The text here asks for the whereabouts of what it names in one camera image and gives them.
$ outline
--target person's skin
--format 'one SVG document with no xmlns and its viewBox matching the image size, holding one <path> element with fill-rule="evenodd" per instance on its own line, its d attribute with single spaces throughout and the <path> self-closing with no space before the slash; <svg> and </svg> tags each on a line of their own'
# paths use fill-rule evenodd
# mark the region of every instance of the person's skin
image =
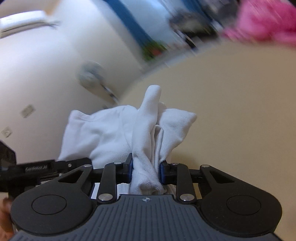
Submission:
<svg viewBox="0 0 296 241">
<path fill-rule="evenodd" d="M 8 198 L 0 199 L 0 241 L 7 241 L 14 235 L 10 219 L 11 203 Z"/>
</svg>

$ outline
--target beige table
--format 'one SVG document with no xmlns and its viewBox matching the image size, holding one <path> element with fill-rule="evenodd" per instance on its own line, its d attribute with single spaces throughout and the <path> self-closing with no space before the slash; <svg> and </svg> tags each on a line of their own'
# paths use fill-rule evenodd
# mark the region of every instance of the beige table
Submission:
<svg viewBox="0 0 296 241">
<path fill-rule="evenodd" d="M 296 240 L 296 50 L 225 43 L 131 87 L 122 104 L 139 107 L 162 87 L 168 107 L 197 114 L 173 161 L 212 165 L 272 193 L 283 207 L 276 229 Z"/>
</svg>

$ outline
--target pink object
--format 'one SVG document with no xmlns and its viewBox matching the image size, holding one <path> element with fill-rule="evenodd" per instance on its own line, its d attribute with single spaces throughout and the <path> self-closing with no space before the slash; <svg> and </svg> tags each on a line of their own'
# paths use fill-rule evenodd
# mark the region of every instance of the pink object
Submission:
<svg viewBox="0 0 296 241">
<path fill-rule="evenodd" d="M 238 41 L 276 41 L 296 46 L 296 8 L 280 0 L 242 0 L 236 26 L 223 35 Z"/>
</svg>

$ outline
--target electrical outlet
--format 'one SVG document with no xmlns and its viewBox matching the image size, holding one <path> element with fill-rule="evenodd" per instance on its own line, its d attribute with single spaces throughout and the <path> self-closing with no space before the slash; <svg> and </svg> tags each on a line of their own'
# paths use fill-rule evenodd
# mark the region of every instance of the electrical outlet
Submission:
<svg viewBox="0 0 296 241">
<path fill-rule="evenodd" d="M 12 130 L 8 127 L 6 127 L 1 133 L 7 138 L 12 134 Z"/>
<path fill-rule="evenodd" d="M 25 109 L 22 110 L 20 113 L 23 118 L 27 118 L 29 115 L 31 115 L 35 111 L 35 108 L 33 105 L 28 105 Z"/>
</svg>

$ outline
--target white cloth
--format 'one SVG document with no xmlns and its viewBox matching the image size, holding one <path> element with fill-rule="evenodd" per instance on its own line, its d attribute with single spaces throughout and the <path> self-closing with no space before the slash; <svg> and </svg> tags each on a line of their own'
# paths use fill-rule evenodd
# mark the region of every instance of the white cloth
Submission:
<svg viewBox="0 0 296 241">
<path fill-rule="evenodd" d="M 63 137 L 59 160 L 88 157 L 94 168 L 124 162 L 133 153 L 132 182 L 129 194 L 163 194 L 158 179 L 159 164 L 186 137 L 196 115 L 167 109 L 159 103 L 161 89 L 148 87 L 141 107 L 118 106 L 92 115 L 71 112 Z"/>
</svg>

